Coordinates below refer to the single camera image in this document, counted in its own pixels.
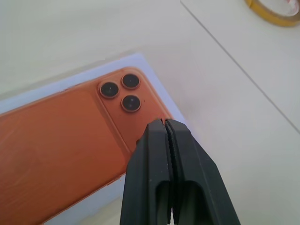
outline black clamp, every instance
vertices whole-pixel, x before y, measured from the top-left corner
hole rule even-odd
[[[120,225],[240,225],[216,164],[175,120],[146,127],[126,171]]]

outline orange smartphone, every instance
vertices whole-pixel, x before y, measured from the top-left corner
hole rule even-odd
[[[0,224],[40,224],[126,171],[146,125],[170,113],[126,67],[0,115]]]

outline smartphone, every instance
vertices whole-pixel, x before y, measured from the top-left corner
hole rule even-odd
[[[0,224],[40,224],[125,173],[148,123],[171,114],[126,67],[0,115]]]

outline phone back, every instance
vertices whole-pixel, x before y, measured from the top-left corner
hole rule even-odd
[[[0,116],[0,224],[42,223],[120,177],[146,125],[171,118],[127,67]]]

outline white table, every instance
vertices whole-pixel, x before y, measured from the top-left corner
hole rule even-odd
[[[300,135],[179,2],[3,5],[10,9],[2,15],[9,20],[0,42],[0,98],[141,52],[218,165],[241,223],[299,224]],[[273,93],[295,98],[293,92]],[[120,203],[82,223],[118,224]]]

